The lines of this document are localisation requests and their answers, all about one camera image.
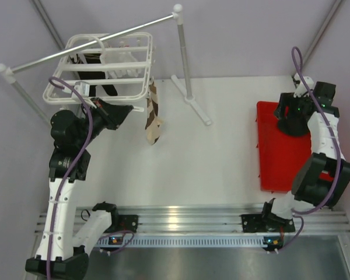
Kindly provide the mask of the black sock pile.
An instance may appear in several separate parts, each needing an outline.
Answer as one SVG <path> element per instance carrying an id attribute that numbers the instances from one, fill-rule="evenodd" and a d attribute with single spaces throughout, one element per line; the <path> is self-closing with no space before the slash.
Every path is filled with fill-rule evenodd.
<path id="1" fill-rule="evenodd" d="M 284 118 L 278 120 L 278 129 L 292 137 L 302 137 L 309 133 L 305 118 Z"/>

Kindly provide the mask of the white plastic clip hanger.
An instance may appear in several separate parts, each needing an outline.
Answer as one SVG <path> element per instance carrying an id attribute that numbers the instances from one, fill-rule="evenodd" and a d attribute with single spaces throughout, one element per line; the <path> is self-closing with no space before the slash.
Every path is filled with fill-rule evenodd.
<path id="1" fill-rule="evenodd" d="M 62 57 L 54 76 L 70 85 L 80 82 L 71 74 L 80 72 L 101 73 L 100 78 L 87 80 L 97 86 L 96 96 L 110 104 L 129 104 L 136 112 L 144 112 L 149 96 L 151 67 L 153 64 L 153 37 L 147 32 L 136 32 L 102 41 L 104 34 L 77 34 L 66 46 L 76 47 L 97 40 L 97 44 Z"/>

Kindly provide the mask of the brown cream striped sock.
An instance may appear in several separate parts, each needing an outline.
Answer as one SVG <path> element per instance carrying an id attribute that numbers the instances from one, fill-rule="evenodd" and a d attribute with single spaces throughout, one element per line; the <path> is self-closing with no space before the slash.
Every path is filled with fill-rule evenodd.
<path id="1" fill-rule="evenodd" d="M 155 86 L 155 82 L 153 78 L 150 78 L 149 80 L 149 93 L 148 98 L 146 99 L 147 103 L 147 121 L 145 128 L 149 128 L 149 126 L 156 121 L 157 126 L 160 127 L 161 121 L 158 119 L 158 94 L 157 94 L 157 88 Z"/>
<path id="2" fill-rule="evenodd" d="M 154 111 L 151 111 L 148 114 L 145 133 L 146 139 L 150 145 L 154 145 L 160 138 L 160 126 L 163 124 L 163 121 L 155 114 Z"/>

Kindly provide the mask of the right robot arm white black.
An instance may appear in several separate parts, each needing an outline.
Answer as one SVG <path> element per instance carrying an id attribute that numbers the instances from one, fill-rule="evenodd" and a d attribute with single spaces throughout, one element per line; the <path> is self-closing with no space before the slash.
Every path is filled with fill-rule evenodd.
<path id="1" fill-rule="evenodd" d="M 291 137 L 307 134 L 311 155 L 293 179 L 292 189 L 283 199 L 266 202 L 261 226 L 270 232 L 294 231 L 294 215 L 309 215 L 322 207 L 334 207 L 350 182 L 350 163 L 338 141 L 339 110 L 332 105 L 336 86 L 317 82 L 308 93 L 283 93 L 274 111 L 278 129 Z"/>

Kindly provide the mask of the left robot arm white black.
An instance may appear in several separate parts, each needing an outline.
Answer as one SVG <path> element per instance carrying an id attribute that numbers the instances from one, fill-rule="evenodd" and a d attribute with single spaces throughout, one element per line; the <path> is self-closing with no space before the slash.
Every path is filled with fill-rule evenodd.
<path id="1" fill-rule="evenodd" d="M 87 147 L 103 130 L 117 130 L 133 110 L 130 105 L 109 104 L 97 97 L 92 103 L 84 109 L 83 118 L 62 110 L 50 121 L 54 151 L 49 162 L 47 216 L 40 245 L 25 265 L 26 272 L 47 279 L 83 279 L 95 244 L 103 234 L 120 227 L 117 206 L 100 202 L 74 233 L 77 183 L 86 180 L 91 158 Z"/>

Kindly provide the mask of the red plastic tray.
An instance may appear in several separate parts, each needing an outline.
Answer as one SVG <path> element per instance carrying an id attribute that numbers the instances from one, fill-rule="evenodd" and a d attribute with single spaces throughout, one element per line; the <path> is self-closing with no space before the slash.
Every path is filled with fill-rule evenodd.
<path id="1" fill-rule="evenodd" d="M 259 101 L 256 105 L 259 178 L 263 191 L 287 193 L 292 183 L 312 154 L 310 132 L 291 136 L 278 127 L 274 116 L 278 103 Z"/>

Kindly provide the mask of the white red hanging sock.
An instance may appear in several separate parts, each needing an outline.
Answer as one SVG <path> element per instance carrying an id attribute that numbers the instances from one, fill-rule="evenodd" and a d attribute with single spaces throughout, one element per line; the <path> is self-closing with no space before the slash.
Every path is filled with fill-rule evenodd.
<path id="1" fill-rule="evenodd" d="M 100 62 L 103 65 L 106 64 L 116 64 L 116 63 L 129 63 L 129 62 L 138 62 L 138 60 L 131 54 L 131 52 L 117 52 L 106 50 L 105 47 L 109 45 L 104 44 L 103 51 L 100 55 Z M 132 68 L 132 69 L 114 69 L 107 70 L 104 72 L 106 79 L 117 79 L 123 78 L 125 76 L 129 78 L 137 78 L 141 73 L 140 69 Z"/>

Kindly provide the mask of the metal drying rack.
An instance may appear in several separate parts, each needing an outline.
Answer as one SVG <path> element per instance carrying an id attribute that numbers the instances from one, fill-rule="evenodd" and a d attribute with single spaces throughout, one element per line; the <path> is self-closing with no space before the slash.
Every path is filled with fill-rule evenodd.
<path id="1" fill-rule="evenodd" d="M 103 37 L 97 37 L 95 34 L 91 35 L 91 40 L 85 44 L 77 45 L 76 47 L 66 48 L 60 52 L 57 52 L 55 54 L 49 55 L 44 58 L 40 58 L 38 60 L 28 62 L 23 65 L 14 66 L 13 68 L 8 67 L 4 64 L 0 64 L 0 75 L 3 77 L 4 80 L 18 92 L 22 96 L 22 98 L 26 101 L 26 103 L 30 106 L 31 109 L 40 117 L 41 120 L 43 120 L 46 124 L 49 124 L 50 119 L 47 117 L 47 115 L 41 110 L 41 108 L 36 104 L 36 102 L 29 96 L 29 94 L 24 90 L 24 88 L 20 85 L 20 83 L 17 81 L 15 74 L 18 72 L 22 72 L 25 70 L 28 70 L 30 68 L 36 67 L 40 64 L 46 63 L 51 60 L 55 60 L 57 58 L 60 59 L 59 65 L 57 66 L 57 70 L 55 71 L 56 77 L 59 77 L 59 75 L 64 71 L 71 71 L 76 72 L 78 70 L 87 70 L 87 71 L 104 71 L 104 70 L 114 70 L 114 69 L 146 69 L 146 71 L 151 70 L 152 66 L 152 52 L 153 52 L 153 44 L 151 41 L 148 41 L 147 47 L 123 47 L 123 48 L 111 48 L 111 51 L 118 51 L 118 52 L 129 52 L 129 51 L 135 51 L 135 50 L 147 50 L 147 60 L 146 62 L 129 62 L 129 63 L 116 63 L 116 64 L 84 64 L 84 65 L 67 65 L 63 63 L 63 60 L 65 57 L 70 57 L 77 53 L 88 53 L 89 51 L 97 53 L 102 52 L 102 48 L 95 48 L 92 49 L 91 46 L 95 44 L 100 44 L 101 46 L 105 41 L 114 39 L 114 38 L 124 38 L 124 37 L 135 37 L 139 35 L 144 35 L 144 32 L 141 32 L 141 29 L 144 29 L 149 26 L 153 26 L 159 23 L 163 23 L 169 20 L 175 20 L 177 23 L 177 30 L 178 30 L 178 37 L 180 42 L 180 51 L 181 51 L 181 59 L 183 63 L 183 72 L 184 72 L 184 80 L 185 84 L 182 84 L 178 77 L 176 75 L 171 76 L 171 80 L 174 83 L 174 85 L 177 87 L 177 89 L 182 93 L 184 96 L 184 102 L 192 107 L 192 109 L 195 111 L 197 116 L 202 120 L 202 122 L 209 126 L 212 124 L 212 120 L 207 116 L 206 112 L 200 107 L 200 105 L 197 103 L 191 88 L 191 80 L 190 80 L 190 69 L 188 65 L 188 57 L 187 57 L 187 50 L 186 50 L 186 40 L 184 35 L 184 16 L 183 16 L 183 6 L 180 4 L 176 4 L 173 7 L 173 11 L 171 14 L 162 17 L 160 19 L 153 20 L 148 23 L 144 23 L 142 25 L 132 27 L 127 30 L 119 31 L 114 34 L 108 34 Z"/>

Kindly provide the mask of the aluminium mounting rail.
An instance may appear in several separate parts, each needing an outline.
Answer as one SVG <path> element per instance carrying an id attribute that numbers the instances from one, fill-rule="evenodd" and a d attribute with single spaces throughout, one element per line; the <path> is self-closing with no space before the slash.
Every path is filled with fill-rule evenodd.
<path id="1" fill-rule="evenodd" d="M 296 233 L 309 236 L 347 236 L 350 224 L 345 212 L 320 210 L 294 218 L 286 225 L 265 226 L 259 205 L 247 207 L 122 207 L 117 229 L 126 230 L 98 241 L 97 247 L 213 248 L 281 247 Z"/>

